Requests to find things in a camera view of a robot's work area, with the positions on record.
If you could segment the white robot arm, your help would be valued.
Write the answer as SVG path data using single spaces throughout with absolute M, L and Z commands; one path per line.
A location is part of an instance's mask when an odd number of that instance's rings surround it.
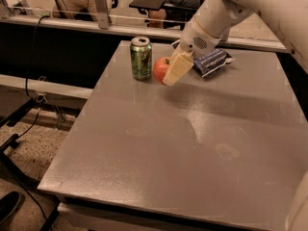
M 192 129 L 180 140 L 184 188 L 174 211 L 191 221 L 267 231 L 307 231 L 308 125 L 292 97 L 307 81 L 307 0 L 205 0 L 185 27 L 216 46 L 225 29 L 258 14 L 289 51 L 289 71 L 263 54 L 239 53 L 214 90 L 179 85 L 171 102 Z

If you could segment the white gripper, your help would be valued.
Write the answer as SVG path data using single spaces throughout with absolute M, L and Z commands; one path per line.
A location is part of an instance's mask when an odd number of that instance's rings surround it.
M 180 45 L 171 55 L 163 83 L 173 86 L 193 67 L 193 57 L 207 55 L 219 42 L 220 38 L 214 38 L 202 29 L 194 15 L 182 31 Z

